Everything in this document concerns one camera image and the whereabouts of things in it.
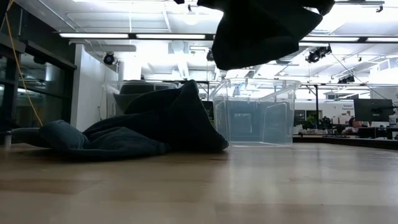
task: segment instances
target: white ceiling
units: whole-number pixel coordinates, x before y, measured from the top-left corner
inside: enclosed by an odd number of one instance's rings
[[[118,1],[128,3],[75,2],[73,0],[16,0],[23,8],[62,32],[172,32],[214,34],[222,13],[204,7],[193,7],[173,1]],[[376,13],[377,6],[336,5],[314,31],[332,35],[398,35],[398,4],[386,5]],[[95,49],[104,45],[135,45],[136,56],[154,73],[172,73],[178,70],[177,61],[169,54],[167,41],[144,40],[92,40]],[[211,42],[188,42],[188,45],[211,47]],[[398,55],[398,45],[332,44],[333,53],[348,68],[371,66],[367,61],[386,55]],[[259,70],[262,77],[272,78],[283,71],[287,77],[300,81],[310,75],[330,80],[330,77],[345,69],[331,55],[315,64],[308,64],[305,50],[294,58],[295,66],[265,65]],[[187,56],[190,70],[214,71],[215,65],[207,63],[204,55]]]

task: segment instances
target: transparent plastic container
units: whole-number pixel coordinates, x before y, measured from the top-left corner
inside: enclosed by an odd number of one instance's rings
[[[232,146],[289,146],[300,82],[231,78],[211,94],[215,126]]]
[[[177,83],[144,80],[107,82],[105,84],[107,118],[124,115],[130,102],[138,96],[173,88],[178,88]]]

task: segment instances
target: ceiling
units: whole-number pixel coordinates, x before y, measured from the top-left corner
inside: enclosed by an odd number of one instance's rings
[[[201,33],[214,34],[222,12],[196,7],[191,4],[177,5],[173,1],[151,0],[16,0],[23,8],[42,19],[60,32],[142,32],[142,33]],[[376,13],[379,6],[336,5],[313,34],[323,35],[397,35],[398,4],[386,0],[384,10]],[[121,51],[116,55],[129,61],[131,55],[143,64],[148,74],[171,74],[179,70],[178,58],[170,54],[170,41],[159,40],[91,40],[86,49],[102,57],[108,49]],[[187,46],[211,47],[211,41],[191,41]],[[363,77],[369,68],[386,56],[398,55],[396,44],[331,44],[336,58],[346,68],[352,68]],[[308,64],[305,57],[311,47],[302,47],[294,54],[290,65],[263,65],[256,76],[264,78],[296,79],[302,82],[337,82],[345,68],[331,55],[318,63]],[[187,55],[184,61],[191,70],[214,72],[215,64],[207,62],[206,54]]]

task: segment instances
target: wooden floor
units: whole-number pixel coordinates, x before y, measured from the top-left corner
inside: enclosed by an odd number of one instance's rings
[[[295,144],[76,163],[14,148],[0,156],[0,223],[396,224],[398,151]]]

